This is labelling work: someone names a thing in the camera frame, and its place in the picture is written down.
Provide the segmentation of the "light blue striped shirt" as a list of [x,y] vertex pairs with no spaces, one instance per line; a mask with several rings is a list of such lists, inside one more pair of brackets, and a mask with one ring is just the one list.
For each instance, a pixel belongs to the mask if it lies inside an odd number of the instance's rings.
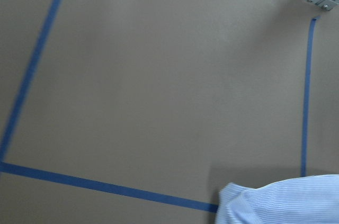
[[257,189],[229,183],[216,223],[338,223],[338,175],[292,178]]

